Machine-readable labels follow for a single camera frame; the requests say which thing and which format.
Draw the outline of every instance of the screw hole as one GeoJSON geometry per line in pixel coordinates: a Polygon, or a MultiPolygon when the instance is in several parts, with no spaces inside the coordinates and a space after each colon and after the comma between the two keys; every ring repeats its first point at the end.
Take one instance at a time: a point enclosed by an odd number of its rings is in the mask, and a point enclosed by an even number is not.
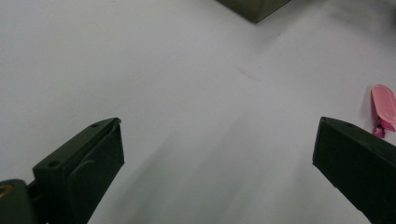
{"type": "Polygon", "coordinates": [[[49,163],[49,167],[55,167],[57,165],[59,165],[59,163],[61,163],[60,161],[52,161],[49,163]]]}

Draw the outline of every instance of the pink clip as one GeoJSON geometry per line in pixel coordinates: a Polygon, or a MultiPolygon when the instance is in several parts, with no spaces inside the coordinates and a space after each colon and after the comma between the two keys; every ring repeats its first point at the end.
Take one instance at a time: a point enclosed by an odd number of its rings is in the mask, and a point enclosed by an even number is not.
{"type": "Polygon", "coordinates": [[[395,132],[392,123],[396,123],[396,100],[393,92],[384,85],[375,85],[372,96],[378,120],[373,128],[373,135],[384,138],[385,129],[395,132]]]}

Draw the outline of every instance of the pink plastic object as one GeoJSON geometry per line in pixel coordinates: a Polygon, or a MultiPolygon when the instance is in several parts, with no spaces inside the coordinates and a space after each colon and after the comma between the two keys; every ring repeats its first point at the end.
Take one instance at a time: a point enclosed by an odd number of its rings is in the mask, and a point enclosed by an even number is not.
{"type": "Polygon", "coordinates": [[[376,114],[379,116],[373,128],[373,134],[377,137],[385,137],[385,129],[395,132],[392,126],[396,123],[396,100],[393,92],[384,85],[375,85],[372,88],[372,96],[376,114]]]}

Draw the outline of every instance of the dark box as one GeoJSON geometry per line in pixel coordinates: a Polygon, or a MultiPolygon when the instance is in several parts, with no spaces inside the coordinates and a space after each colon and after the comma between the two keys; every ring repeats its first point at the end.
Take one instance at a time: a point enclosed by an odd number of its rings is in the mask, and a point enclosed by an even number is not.
{"type": "Polygon", "coordinates": [[[249,21],[259,22],[290,0],[218,0],[249,21]]]}

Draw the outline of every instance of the white surface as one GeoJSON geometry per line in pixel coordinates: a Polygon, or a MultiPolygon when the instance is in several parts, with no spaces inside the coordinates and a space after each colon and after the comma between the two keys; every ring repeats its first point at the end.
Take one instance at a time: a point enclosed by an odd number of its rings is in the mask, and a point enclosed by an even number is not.
{"type": "Polygon", "coordinates": [[[292,0],[253,25],[213,0],[2,0],[0,179],[119,117],[92,224],[368,223],[311,157],[321,116],[370,131],[369,88],[396,91],[395,8],[292,0]]]}

